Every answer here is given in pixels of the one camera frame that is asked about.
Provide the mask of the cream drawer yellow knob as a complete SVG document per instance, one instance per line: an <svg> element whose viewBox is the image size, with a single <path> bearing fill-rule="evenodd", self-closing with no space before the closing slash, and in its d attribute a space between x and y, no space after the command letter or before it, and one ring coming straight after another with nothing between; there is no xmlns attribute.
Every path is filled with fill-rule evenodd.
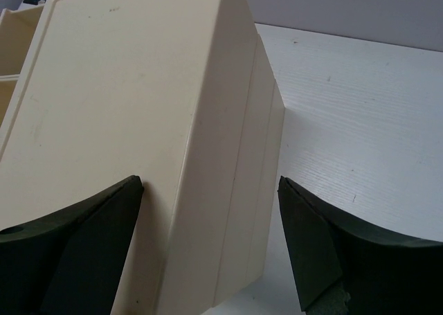
<svg viewBox="0 0 443 315"><path fill-rule="evenodd" d="M43 6L1 13L1 76L20 74Z"/></svg>

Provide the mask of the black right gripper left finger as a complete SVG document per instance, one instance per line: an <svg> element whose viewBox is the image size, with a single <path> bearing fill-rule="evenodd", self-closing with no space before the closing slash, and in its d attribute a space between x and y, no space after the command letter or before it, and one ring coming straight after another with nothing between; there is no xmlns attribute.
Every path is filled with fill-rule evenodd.
<svg viewBox="0 0 443 315"><path fill-rule="evenodd" d="M110 314L138 219L132 175L1 231L2 314Z"/></svg>

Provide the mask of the cream drawer blue knob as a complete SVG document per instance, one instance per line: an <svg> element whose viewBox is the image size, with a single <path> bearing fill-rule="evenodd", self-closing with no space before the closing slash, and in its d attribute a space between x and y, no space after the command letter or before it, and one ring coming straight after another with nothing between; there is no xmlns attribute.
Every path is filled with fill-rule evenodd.
<svg viewBox="0 0 443 315"><path fill-rule="evenodd" d="M19 76L18 75L3 75L0 79L0 117L1 123L5 118L8 106L10 104L12 94L15 90Z"/></svg>

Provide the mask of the cream plastic drawer cabinet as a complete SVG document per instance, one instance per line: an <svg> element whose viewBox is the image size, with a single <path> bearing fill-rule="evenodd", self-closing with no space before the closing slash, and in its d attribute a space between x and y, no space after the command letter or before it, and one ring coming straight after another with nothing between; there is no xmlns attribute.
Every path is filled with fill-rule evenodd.
<svg viewBox="0 0 443 315"><path fill-rule="evenodd" d="M1 126L1 231L138 176L110 314L263 272L284 105L247 0L46 0Z"/></svg>

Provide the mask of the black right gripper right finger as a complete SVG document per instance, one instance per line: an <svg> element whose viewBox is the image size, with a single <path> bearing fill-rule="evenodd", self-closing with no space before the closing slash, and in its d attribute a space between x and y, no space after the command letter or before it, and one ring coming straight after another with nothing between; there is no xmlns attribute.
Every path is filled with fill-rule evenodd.
<svg viewBox="0 0 443 315"><path fill-rule="evenodd" d="M278 200L304 313L442 313L441 242L367 222L287 177Z"/></svg>

